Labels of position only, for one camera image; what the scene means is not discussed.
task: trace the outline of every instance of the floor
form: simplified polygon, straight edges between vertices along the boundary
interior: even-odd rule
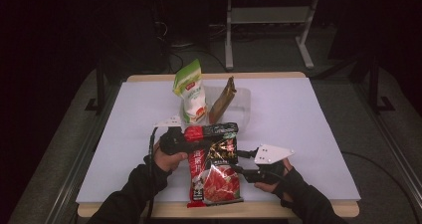
[[[298,71],[312,77],[340,62],[326,58],[336,31],[333,26],[313,27],[310,31],[307,46],[316,65],[312,70],[305,68],[296,47],[294,38],[301,27],[252,27],[249,35],[241,27],[238,29],[239,37],[233,45],[234,72]],[[163,73],[175,71],[196,58],[201,61],[203,73],[226,72],[223,38],[213,40],[209,50],[195,46],[174,49],[169,59],[171,69]],[[351,69],[352,65],[329,78],[312,80],[319,104],[362,197],[358,202],[359,215],[347,221],[419,223],[422,118],[402,95],[395,79],[382,69],[378,95],[387,97],[395,111],[374,113],[367,105],[368,78],[360,84],[351,83],[347,78]],[[103,112],[86,111],[89,101],[97,97],[96,71],[92,70],[72,99],[9,223],[86,221],[77,217],[75,199],[118,86],[106,85],[105,91]]]

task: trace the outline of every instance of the plastic packaging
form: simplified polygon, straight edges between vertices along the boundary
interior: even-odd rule
[[[222,94],[223,87],[208,87],[204,85],[205,95],[207,98],[207,106],[212,106]],[[251,91],[246,88],[236,88],[236,96],[227,106],[222,116],[216,121],[235,122],[239,127],[239,133],[246,130],[251,117]],[[203,119],[200,123],[205,122],[208,118]]]
[[[198,60],[177,72],[173,92],[182,97],[182,117],[186,123],[197,123],[207,114],[201,66]]]
[[[187,207],[205,207],[242,202],[238,174],[230,164],[236,164],[235,133],[226,133],[209,149],[189,154],[191,173],[190,202]]]
[[[224,111],[229,106],[230,102],[235,98],[236,88],[234,83],[234,77],[229,78],[227,85],[221,93],[220,97],[214,103],[211,111],[208,114],[208,120],[211,124],[216,123],[223,115]]]

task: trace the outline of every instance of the black cable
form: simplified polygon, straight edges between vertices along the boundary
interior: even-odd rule
[[[259,29],[257,29],[257,26],[251,26],[250,24],[245,26],[239,25],[232,30],[232,41],[237,43],[250,43],[267,37],[266,31],[261,29],[261,31],[264,32],[264,34],[261,34]]]
[[[102,28],[101,26],[97,23],[94,22],[94,26],[97,29],[97,31],[100,32],[101,35],[103,35],[104,38],[106,38],[109,43],[111,45],[113,45],[115,48],[117,48],[122,54],[124,54],[127,58],[129,58],[130,60],[132,60],[133,62],[138,62],[138,59],[136,57],[134,57],[131,53],[129,53],[125,48],[123,48],[119,43],[117,43],[109,34],[107,34]],[[129,65],[125,65],[127,68],[131,68],[132,64]]]
[[[210,52],[207,52],[207,51],[202,51],[202,50],[192,50],[192,51],[178,51],[178,53],[205,53],[205,54],[207,54],[207,55],[209,55],[209,56],[211,56],[211,57],[213,57],[219,64],[220,64],[220,66],[224,69],[224,71],[226,72],[226,73],[228,73],[229,71],[226,69],[226,66],[224,66],[224,64],[220,61],[220,59],[218,59],[216,56],[214,56],[214,55],[212,55]]]
[[[216,41],[218,38],[223,37],[226,35],[227,28],[225,25],[221,25],[223,27],[217,32],[210,34],[209,41]]]
[[[264,174],[270,174],[270,175],[273,175],[273,176],[275,176],[275,177],[277,177],[277,178],[279,178],[280,179],[280,181],[284,181],[284,182],[286,182],[286,178],[284,177],[284,176],[282,176],[282,175],[280,175],[280,174],[278,174],[278,173],[275,173],[275,172],[272,172],[272,171],[262,171]]]
[[[171,74],[176,74],[178,71],[180,71],[182,68],[183,68],[183,66],[184,66],[184,62],[183,62],[183,58],[181,58],[180,56],[178,56],[178,55],[176,55],[176,54],[174,54],[174,53],[172,53],[172,52],[170,52],[169,53],[170,55],[172,55],[172,56],[174,56],[174,57],[176,57],[176,58],[178,58],[179,60],[180,60],[180,67],[176,70],[176,71],[173,71],[173,68],[171,67],[171,63],[169,62],[169,64],[168,64],[168,66],[169,66],[169,73],[171,73]]]
[[[417,214],[417,212],[416,212],[416,208],[415,208],[415,206],[414,206],[414,204],[413,204],[413,202],[412,202],[412,200],[411,200],[411,198],[410,198],[410,196],[409,196],[409,194],[407,194],[407,192],[406,192],[406,190],[404,189],[404,187],[397,181],[397,179],[395,179],[394,177],[393,177],[393,175],[391,175],[387,170],[385,170],[385,168],[383,168],[381,165],[379,165],[378,163],[376,163],[375,161],[373,161],[373,160],[371,160],[371,159],[369,159],[369,158],[367,158],[367,157],[365,157],[365,156],[363,156],[363,155],[360,155],[360,154],[357,154],[357,153],[353,153],[353,152],[348,152],[348,151],[342,151],[341,153],[343,153],[343,154],[347,154],[347,155],[351,155],[351,156],[356,156],[356,157],[359,157],[359,158],[362,158],[362,159],[364,159],[364,160],[366,160],[366,161],[368,161],[368,162],[370,162],[370,163],[372,163],[373,165],[375,165],[376,167],[378,167],[379,169],[381,169],[385,174],[387,174],[387,176],[388,177],[390,177],[391,178],[391,180],[393,180],[394,182],[395,182],[395,184],[397,184],[397,186],[400,188],[400,190],[403,192],[403,194],[404,194],[404,196],[406,197],[406,199],[407,199],[407,201],[409,202],[409,205],[410,205],[410,208],[412,209],[412,212],[413,212],[413,215],[414,215],[414,217],[415,217],[415,221],[416,221],[416,223],[417,224],[420,224],[420,220],[419,220],[419,217],[418,217],[418,214]]]
[[[149,184],[150,184],[150,188],[151,188],[151,199],[149,200],[149,207],[148,207],[148,213],[146,214],[146,219],[145,222],[149,223],[150,219],[151,219],[151,214],[152,214],[152,209],[154,207],[154,172],[152,171],[152,164],[153,164],[153,158],[154,158],[154,143],[155,143],[155,133],[158,130],[158,127],[154,128],[154,131],[152,132],[152,135],[149,139],[149,151],[148,151],[148,155],[149,155],[149,166],[148,166],[148,171],[149,171]]]

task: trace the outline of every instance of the dark background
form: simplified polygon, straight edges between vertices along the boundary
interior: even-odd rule
[[[245,6],[274,1],[280,0],[237,0]],[[314,24],[337,26],[333,58],[373,49],[381,67],[422,113],[419,1],[320,0]],[[159,73],[167,65],[168,44],[155,38],[153,20],[169,23],[169,35],[175,39],[191,36],[207,47],[203,35],[208,23],[225,19],[225,0],[165,0],[159,9],[148,4],[0,0],[0,223],[9,219],[76,91],[99,62],[115,83],[130,74]]]

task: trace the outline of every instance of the cable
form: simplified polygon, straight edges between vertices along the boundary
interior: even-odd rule
[[[282,175],[278,174],[278,173],[275,173],[275,172],[272,172],[272,171],[266,171],[266,170],[263,170],[262,172],[263,172],[264,174],[270,174],[270,175],[272,175],[272,176],[275,176],[275,177],[279,178],[279,179],[280,179],[280,181],[287,182],[287,181],[286,181],[286,178],[285,178],[284,176],[282,176]]]
[[[226,35],[225,31],[227,30],[227,28],[226,28],[225,25],[219,25],[219,26],[216,25],[214,27],[222,27],[222,28],[220,30],[210,34],[210,37],[209,37],[210,41],[215,41],[215,40],[217,40],[217,38]]]
[[[178,53],[205,53],[211,57],[213,57],[219,64],[220,66],[224,69],[224,71],[226,73],[228,73],[229,71],[226,69],[226,67],[224,66],[224,64],[220,61],[220,59],[218,59],[216,56],[212,55],[211,53],[207,52],[207,51],[202,51],[202,50],[192,50],[192,51],[178,51]]]
[[[155,25],[162,25],[163,27],[164,27],[164,32],[163,32],[163,34],[161,35],[161,37],[165,37],[165,35],[167,34],[167,32],[168,32],[168,27],[167,27],[167,24],[165,24],[165,23],[163,23],[163,22],[155,22]]]
[[[371,159],[369,159],[369,158],[367,158],[367,157],[365,157],[365,156],[363,156],[363,155],[360,155],[360,154],[357,154],[357,153],[353,153],[353,152],[348,152],[348,151],[342,151],[341,153],[343,153],[343,154],[347,154],[347,155],[351,155],[351,156],[356,156],[356,157],[359,157],[359,158],[362,158],[362,159],[364,159],[364,160],[366,160],[366,161],[368,161],[368,162],[370,162],[370,163],[372,163],[373,165],[375,165],[376,167],[378,167],[379,169],[381,169],[385,174],[387,174],[387,176],[388,177],[390,177],[391,178],[391,180],[393,180],[394,182],[395,182],[395,184],[400,188],[400,190],[403,192],[403,194],[404,194],[404,196],[406,197],[406,199],[407,199],[407,201],[409,202],[409,205],[410,205],[410,208],[412,209],[412,212],[413,212],[413,215],[414,215],[414,217],[415,217],[415,221],[416,221],[416,223],[417,224],[420,224],[420,220],[419,220],[419,217],[418,217],[418,214],[417,214],[417,212],[416,212],[416,208],[415,208],[415,206],[413,205],[413,202],[412,202],[412,200],[411,200],[411,198],[410,198],[410,196],[409,196],[409,194],[407,194],[407,192],[406,192],[406,190],[404,189],[404,187],[397,181],[397,179],[395,179],[394,177],[393,177],[393,175],[391,175],[387,170],[385,170],[385,168],[383,168],[381,165],[379,165],[378,163],[376,163],[375,161],[373,161],[373,160],[371,160]]]
[[[145,222],[149,223],[150,219],[151,219],[151,214],[152,214],[152,209],[154,208],[154,172],[152,171],[152,163],[153,163],[153,158],[154,158],[154,143],[155,143],[155,133],[158,130],[158,127],[154,128],[154,131],[152,132],[152,135],[149,139],[149,151],[148,151],[148,155],[149,155],[149,166],[148,166],[148,171],[149,171],[149,184],[151,187],[151,199],[149,200],[149,207],[148,207],[148,213],[146,214],[146,219]]]
[[[263,39],[267,36],[267,32],[264,34],[259,33],[257,26],[247,24],[244,26],[238,25],[232,28],[232,41],[237,43],[250,43],[260,39]]]
[[[176,74],[184,66],[183,58],[181,58],[180,56],[177,56],[176,54],[174,54],[172,52],[169,52],[169,54],[172,55],[172,56],[174,56],[174,57],[176,57],[176,58],[178,58],[180,60],[180,67],[176,71],[173,71],[173,68],[171,67],[171,63],[168,64],[169,73]]]

